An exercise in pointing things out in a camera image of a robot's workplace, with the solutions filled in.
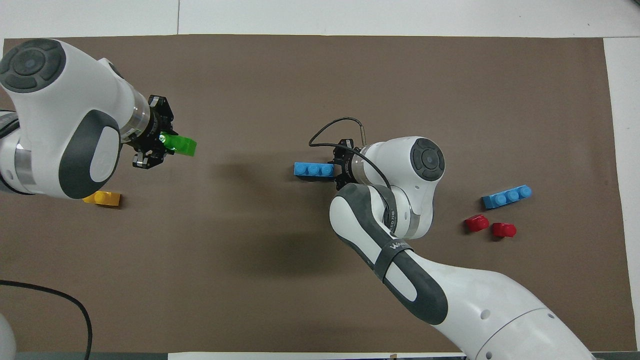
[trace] blue lego brick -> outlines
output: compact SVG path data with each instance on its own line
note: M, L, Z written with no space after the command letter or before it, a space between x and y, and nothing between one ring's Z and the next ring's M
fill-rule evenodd
M333 177L333 165L326 163L294 163L295 176Z
M483 196L482 200L487 209L495 209L518 200L526 199L530 196L531 188L527 185L522 185L513 189L504 190L503 192L494 193L493 195Z

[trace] curved black cable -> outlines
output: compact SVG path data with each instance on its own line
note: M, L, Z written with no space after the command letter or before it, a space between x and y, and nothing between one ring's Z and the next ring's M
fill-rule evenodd
M351 120L356 122L359 126L360 126L360 135L362 136L362 146L365 145L365 137L364 137L364 126L362 125L362 123L353 117L341 117L339 119L335 119L333 121L331 121L329 124L325 125L322 127L322 129L318 130L318 132L311 137L311 140L309 140L309 146L311 147L317 147L317 146L330 146L330 147L338 147L340 149L344 149L347 151L352 152L353 154L356 154L357 156L361 157L364 161L368 162L369 165L371 165L371 167L377 171L377 173L380 175L380 177L382 177L382 180L385 182L385 185L387 186L387 188L391 189L391 184L389 184L389 180L387 180L387 177L382 173L382 171L369 159L367 159L366 156L364 156L363 154L360 154L360 151L357 151L355 149L352 149L350 147L341 145L339 143L313 143L314 140L324 131L326 130L327 127L330 127L331 125L335 124L338 121L342 121L342 120Z
M91 328L91 319L89 319L89 313L87 313L86 309L84 308L84 305L82 305L82 303L79 300L77 300L76 298L74 298L73 296L71 296L69 294L63 293L62 291L46 288L46 287L40 286L40 285L28 284L26 282L0 280L0 285L14 286L16 288L25 288L25 289L31 289L31 290L38 290L38 291L42 291L42 292L45 292L45 293L50 293L50 294L53 294L53 295L57 295L59 297L62 297L64 299L67 299L67 300L73 302L80 309L80 311L82 311L82 315L84 316L84 320L86 321L87 340L86 340L86 352L84 353L84 360L89 360L89 355L91 354L91 342L93 340L93 331L92 331L92 328Z

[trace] red block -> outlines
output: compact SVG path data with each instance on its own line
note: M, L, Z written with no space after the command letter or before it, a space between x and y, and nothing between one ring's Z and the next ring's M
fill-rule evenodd
M516 226L513 224L507 224L505 222L497 222L491 225L491 230L493 231L493 235L499 236L501 238L508 237L512 238L513 235L516 234Z
M489 220L484 215L474 215L466 219L465 224L471 231L480 231L489 227Z

